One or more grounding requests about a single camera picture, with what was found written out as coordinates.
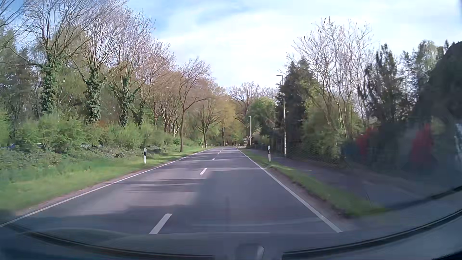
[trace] grass verge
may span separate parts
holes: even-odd
[[[386,211],[385,208],[373,207],[367,200],[355,194],[327,185],[318,181],[313,176],[309,176],[294,168],[276,162],[268,162],[267,157],[257,155],[246,149],[242,149],[242,152],[261,166],[270,167],[286,175],[293,183],[303,187],[310,195],[314,195],[327,202],[333,209],[345,217],[360,217]]]
[[[58,164],[54,174],[33,180],[0,183],[0,209],[15,211],[27,208],[72,191],[123,176],[130,172],[152,168],[169,161],[199,152],[204,148],[185,147],[183,152],[174,149],[164,155],[152,155],[143,163],[143,157],[98,158],[79,163]]]

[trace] street lamp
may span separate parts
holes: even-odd
[[[278,77],[281,77],[281,82],[282,84],[281,85],[284,85],[284,76],[283,75],[276,75]],[[282,109],[284,110],[284,157],[287,158],[287,141],[286,141],[286,97],[284,95],[284,92],[282,93]]]
[[[250,118],[250,141],[249,141],[249,146],[252,144],[252,116],[249,116]]]

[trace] white lane marking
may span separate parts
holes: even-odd
[[[207,170],[207,168],[204,168],[199,175],[203,175],[206,170]]]
[[[171,213],[167,213],[165,214],[159,221],[159,223],[157,223],[157,225],[151,230],[151,232],[149,232],[150,235],[155,235],[155,234],[158,234],[160,229],[165,225],[165,223],[167,223],[167,220],[169,220],[169,218],[172,216]]]
[[[271,175],[267,170],[263,169],[258,163],[254,162],[250,157],[248,157],[245,153],[243,153],[241,150],[238,149],[239,152],[241,152],[245,157],[247,157],[249,160],[251,160],[254,164],[256,164],[260,169],[262,169],[266,174],[268,174],[273,180],[275,180],[279,185],[281,185],[286,191],[288,191],[292,196],[294,196],[298,201],[300,201],[305,207],[307,207],[310,211],[312,211],[316,216],[318,216],[322,221],[324,221],[329,227],[331,227],[335,232],[340,233],[342,230],[337,227],[334,223],[332,223],[330,220],[328,220],[325,216],[323,216],[319,211],[317,211],[313,206],[308,204],[304,199],[302,199],[300,196],[298,196],[295,192],[293,192],[291,189],[289,189],[287,186],[285,186],[282,182],[280,182],[276,177]]]
[[[171,164],[171,163],[177,162],[177,161],[179,161],[179,160],[188,158],[188,157],[193,156],[193,155],[196,155],[196,154],[198,154],[198,153],[205,152],[205,151],[207,151],[207,150],[203,150],[203,151],[197,152],[197,153],[195,153],[195,154],[182,157],[182,158],[180,158],[180,159],[178,159],[178,160],[175,160],[175,161],[167,162],[167,163],[165,163],[165,164],[163,164],[163,165],[159,165],[159,166],[157,166],[157,167],[155,167],[155,168],[152,168],[152,169],[143,171],[143,172],[141,172],[141,173],[134,174],[134,175],[132,175],[132,176],[128,176],[128,177],[123,178],[123,179],[121,179],[121,180],[118,180],[118,181],[115,181],[115,182],[111,182],[111,183],[109,183],[109,184],[107,184],[107,185],[104,185],[104,186],[101,186],[101,187],[99,187],[99,188],[96,188],[96,189],[94,189],[94,190],[87,191],[87,192],[84,192],[84,193],[79,194],[79,195],[77,195],[77,196],[74,196],[74,197],[65,199],[65,200],[63,200],[63,201],[60,201],[60,202],[55,203],[55,204],[52,204],[52,205],[50,205],[50,206],[48,206],[48,207],[45,207],[45,208],[43,208],[43,209],[39,209],[39,210],[33,211],[33,212],[29,213],[29,214],[20,216],[20,217],[18,217],[18,218],[15,218],[15,219],[12,219],[12,220],[10,220],[10,221],[8,221],[8,222],[5,222],[5,223],[3,223],[3,224],[0,224],[0,228],[3,228],[3,227],[5,227],[6,225],[9,225],[9,224],[11,224],[11,223],[14,223],[14,222],[16,222],[16,221],[18,221],[18,220],[21,220],[21,219],[23,219],[23,218],[30,217],[30,216],[32,216],[32,215],[34,215],[34,214],[37,214],[37,213],[42,212],[42,211],[44,211],[44,210],[47,210],[47,209],[49,209],[49,208],[53,208],[53,207],[55,207],[55,206],[61,205],[61,204],[65,203],[65,202],[68,202],[68,201],[73,200],[73,199],[75,199],[75,198],[82,197],[82,196],[84,196],[84,195],[86,195],[86,194],[88,194],[88,193],[92,193],[92,192],[95,192],[95,191],[97,191],[97,190],[101,190],[102,188],[106,188],[107,186],[111,186],[111,185],[113,185],[113,184],[115,184],[115,183],[118,183],[118,182],[121,182],[121,181],[123,181],[123,180],[127,180],[127,179],[129,179],[129,178],[138,176],[138,175],[143,174],[143,173],[147,173],[147,172],[152,171],[152,170],[155,170],[155,169],[157,169],[157,168],[161,168],[161,167],[163,167],[163,166],[166,166],[166,165],[169,165],[169,164]]]

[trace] sky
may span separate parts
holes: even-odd
[[[155,20],[153,36],[170,44],[177,63],[204,60],[222,87],[255,82],[274,87],[294,40],[325,17],[368,24],[373,46],[411,51],[423,39],[462,40],[457,0],[129,0]]]

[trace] asphalt road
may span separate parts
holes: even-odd
[[[102,229],[130,235],[339,231],[315,211],[238,149],[213,148],[15,224],[31,230]]]

